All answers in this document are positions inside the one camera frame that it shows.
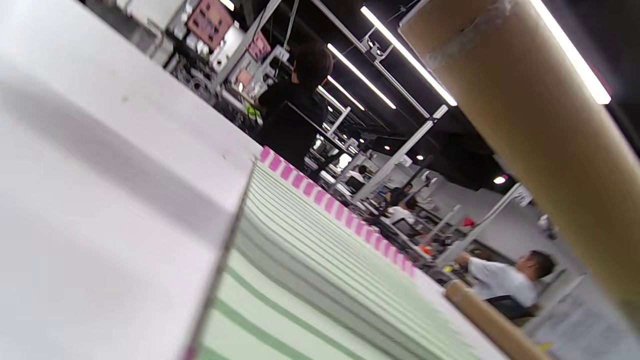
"pink striped paper edge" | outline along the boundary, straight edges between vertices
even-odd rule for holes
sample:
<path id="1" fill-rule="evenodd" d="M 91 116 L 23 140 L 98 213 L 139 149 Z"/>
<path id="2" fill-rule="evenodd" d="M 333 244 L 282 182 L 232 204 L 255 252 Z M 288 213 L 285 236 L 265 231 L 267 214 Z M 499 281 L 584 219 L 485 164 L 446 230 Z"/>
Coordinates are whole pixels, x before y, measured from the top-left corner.
<path id="1" fill-rule="evenodd" d="M 349 209 L 345 208 L 342 204 L 337 202 L 326 191 L 321 189 L 318 185 L 313 183 L 304 174 L 298 172 L 293 166 L 286 162 L 274 151 L 268 147 L 263 148 L 260 155 L 260 162 L 267 165 L 268 168 L 278 173 L 281 171 L 280 177 L 285 181 L 290 182 L 295 189 L 299 190 L 304 196 L 312 199 L 314 190 L 317 189 L 315 197 L 312 199 L 318 206 L 323 205 L 324 210 L 330 215 L 334 216 L 340 223 L 343 223 L 349 230 L 353 231 L 361 239 L 365 240 L 370 246 L 374 247 L 380 254 L 385 256 L 395 266 L 399 267 L 404 273 L 410 277 L 415 277 L 415 266 L 411 261 L 399 252 L 389 241 L 384 239 L 382 235 L 378 234 L 372 227 L 368 226 L 359 217 L 354 215 Z"/>

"brown paper tube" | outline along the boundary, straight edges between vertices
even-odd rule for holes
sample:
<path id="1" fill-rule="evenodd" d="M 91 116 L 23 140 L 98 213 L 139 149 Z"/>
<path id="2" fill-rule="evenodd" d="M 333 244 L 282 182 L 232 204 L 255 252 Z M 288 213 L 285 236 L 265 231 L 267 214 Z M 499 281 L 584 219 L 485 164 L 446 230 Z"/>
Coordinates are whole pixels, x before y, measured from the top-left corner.
<path id="1" fill-rule="evenodd" d="M 445 296 L 512 360 L 550 360 L 518 327 L 461 281 L 449 283 Z"/>
<path id="2" fill-rule="evenodd" d="M 401 33 L 638 328 L 640 167 L 532 4 L 423 1 Z"/>

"green striped paper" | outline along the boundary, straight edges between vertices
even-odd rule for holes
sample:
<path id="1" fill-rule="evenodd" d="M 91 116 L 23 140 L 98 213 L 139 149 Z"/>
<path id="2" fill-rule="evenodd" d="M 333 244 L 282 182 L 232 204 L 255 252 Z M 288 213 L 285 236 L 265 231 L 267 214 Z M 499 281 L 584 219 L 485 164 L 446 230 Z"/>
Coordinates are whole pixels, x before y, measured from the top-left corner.
<path id="1" fill-rule="evenodd" d="M 413 281 L 262 164 L 198 359 L 471 360 Z"/>

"black shirt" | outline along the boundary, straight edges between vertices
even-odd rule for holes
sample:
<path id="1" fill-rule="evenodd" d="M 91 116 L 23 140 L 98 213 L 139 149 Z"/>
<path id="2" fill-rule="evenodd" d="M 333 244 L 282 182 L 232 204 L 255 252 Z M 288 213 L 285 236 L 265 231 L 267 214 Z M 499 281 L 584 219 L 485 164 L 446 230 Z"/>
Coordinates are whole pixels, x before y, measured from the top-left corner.
<path id="1" fill-rule="evenodd" d="M 328 108 L 325 99 L 315 88 L 309 89 L 290 82 L 275 83 L 258 98 L 258 103 L 266 109 L 262 119 L 264 125 L 258 135 L 259 143 L 302 170 L 305 155 L 316 139 L 317 129 L 286 102 L 320 128 L 327 118 Z"/>
<path id="2" fill-rule="evenodd" d="M 406 191 L 402 188 L 393 188 L 390 191 L 391 193 L 391 201 L 387 204 L 388 207 L 398 206 L 400 202 L 404 200 L 405 197 L 409 196 Z"/>

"black ceiling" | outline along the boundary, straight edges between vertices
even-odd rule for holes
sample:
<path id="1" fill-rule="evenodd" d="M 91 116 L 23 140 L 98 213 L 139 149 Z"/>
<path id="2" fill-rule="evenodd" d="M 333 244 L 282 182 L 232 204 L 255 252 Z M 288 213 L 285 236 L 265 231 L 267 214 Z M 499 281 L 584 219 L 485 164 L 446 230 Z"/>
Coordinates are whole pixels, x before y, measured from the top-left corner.
<path id="1" fill-rule="evenodd" d="M 234 17 L 246 25 L 259 14 L 268 0 L 241 2 Z M 294 0 L 283 0 L 263 28 L 263 34 L 272 45 L 284 42 L 293 3 Z M 364 1 L 323 0 L 323 3 L 357 38 L 363 38 L 372 28 L 360 13 Z M 377 18 L 386 21 L 387 28 L 395 33 L 404 17 L 403 11 L 409 10 L 415 3 L 412 0 L 370 0 L 366 5 Z M 636 67 L 640 63 L 640 46 L 636 44 L 634 35 L 639 33 L 637 20 L 640 19 L 640 1 L 548 0 L 545 3 L 608 87 L 613 98 L 608 108 L 636 152 L 639 152 L 640 138 L 636 134 L 640 124 L 636 119 L 640 116 L 640 71 Z M 372 35 L 372 39 L 383 48 L 390 45 L 378 32 Z M 310 40 L 333 44 L 397 106 L 396 110 L 390 108 L 348 68 L 337 62 L 332 76 L 367 109 L 360 111 L 356 106 L 351 106 L 353 110 L 345 126 L 341 126 L 341 131 L 351 136 L 359 136 L 363 132 L 379 134 L 382 137 L 374 142 L 374 149 L 391 154 L 426 121 L 373 66 L 367 55 L 351 48 L 351 42 L 311 1 L 300 0 L 289 39 L 292 56 L 295 56 L 295 50 L 300 45 Z M 444 103 L 398 51 L 392 50 L 381 64 L 428 113 L 434 113 Z M 325 88 L 344 106 L 352 105 L 330 83 Z M 385 150 L 385 145 L 390 146 L 391 151 Z M 504 193 L 513 181 L 513 177 L 510 177 L 510 181 L 502 186 L 493 184 L 493 179 L 501 175 L 503 169 L 459 108 L 451 108 L 408 155 L 417 162 L 415 157 L 418 154 L 425 158 L 433 155 L 429 168 L 467 188 L 488 188 Z"/>

